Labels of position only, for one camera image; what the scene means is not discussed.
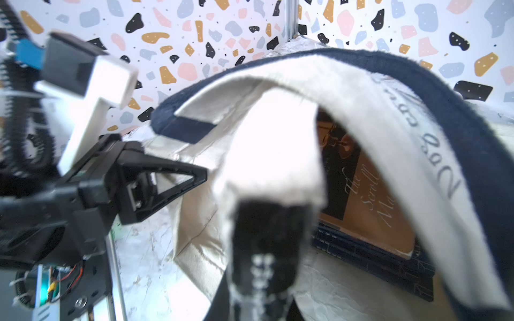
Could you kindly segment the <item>dark blue thin book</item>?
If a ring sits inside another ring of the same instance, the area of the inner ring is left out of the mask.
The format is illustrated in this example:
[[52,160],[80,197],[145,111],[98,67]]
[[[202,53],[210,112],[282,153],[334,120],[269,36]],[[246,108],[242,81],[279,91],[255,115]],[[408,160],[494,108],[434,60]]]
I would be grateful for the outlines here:
[[434,301],[433,277],[409,274],[402,267],[398,267],[398,272],[395,272],[392,268],[380,266],[378,263],[373,263],[370,259],[359,257],[356,254],[351,254],[340,247],[331,245],[317,238],[313,238],[312,245],[334,258],[358,267],[359,269],[366,271],[367,273],[427,302]]

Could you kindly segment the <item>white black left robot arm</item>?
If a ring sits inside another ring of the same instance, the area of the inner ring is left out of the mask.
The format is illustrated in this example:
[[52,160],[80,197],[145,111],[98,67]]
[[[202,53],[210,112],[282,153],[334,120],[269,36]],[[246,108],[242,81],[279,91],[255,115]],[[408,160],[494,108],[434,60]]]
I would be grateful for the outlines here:
[[148,155],[137,141],[106,135],[62,176],[1,176],[1,267],[70,267],[34,318],[90,316],[102,302],[124,320],[111,229],[140,223],[207,180],[207,169]]

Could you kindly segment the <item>beige canvas floral tote bag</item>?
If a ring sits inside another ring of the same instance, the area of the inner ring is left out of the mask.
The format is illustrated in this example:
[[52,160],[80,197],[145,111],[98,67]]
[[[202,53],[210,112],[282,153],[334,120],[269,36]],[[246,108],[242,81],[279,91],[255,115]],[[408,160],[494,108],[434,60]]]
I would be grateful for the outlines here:
[[[317,115],[361,147],[441,284],[433,304],[311,243],[328,203]],[[233,213],[312,205],[286,320],[512,320],[513,127],[416,62],[319,48],[262,58],[166,98],[145,151],[207,168],[206,183],[118,240],[131,320],[230,320]]]

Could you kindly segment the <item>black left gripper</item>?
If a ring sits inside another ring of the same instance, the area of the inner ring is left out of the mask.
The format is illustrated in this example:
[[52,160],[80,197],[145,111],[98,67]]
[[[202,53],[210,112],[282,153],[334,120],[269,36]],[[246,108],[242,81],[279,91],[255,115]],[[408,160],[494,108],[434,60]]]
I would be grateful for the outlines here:
[[81,257],[105,252],[116,217],[140,223],[207,181],[207,169],[146,155],[137,141],[105,135],[56,187],[66,232]]

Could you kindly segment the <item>blue Little Prince book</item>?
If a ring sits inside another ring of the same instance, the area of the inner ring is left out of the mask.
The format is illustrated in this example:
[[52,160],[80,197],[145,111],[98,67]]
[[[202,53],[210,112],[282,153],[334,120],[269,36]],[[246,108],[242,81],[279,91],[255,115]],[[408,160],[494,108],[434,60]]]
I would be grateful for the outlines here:
[[318,225],[317,231],[315,231],[313,235],[316,238],[320,238],[323,241],[348,250],[353,254],[375,261],[380,265],[396,264],[425,276],[434,276],[436,273],[435,267],[429,259],[428,254],[420,245],[417,238],[414,241],[413,252],[410,254],[409,258],[405,259],[390,251],[383,250],[368,242],[337,231],[324,223]]

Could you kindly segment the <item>black marbled spine book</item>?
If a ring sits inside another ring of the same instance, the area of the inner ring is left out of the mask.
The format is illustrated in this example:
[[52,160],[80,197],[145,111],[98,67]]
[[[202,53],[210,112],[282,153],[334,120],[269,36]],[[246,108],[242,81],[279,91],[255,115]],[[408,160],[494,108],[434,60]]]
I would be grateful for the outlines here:
[[242,201],[230,233],[230,320],[286,320],[314,228],[312,205]]

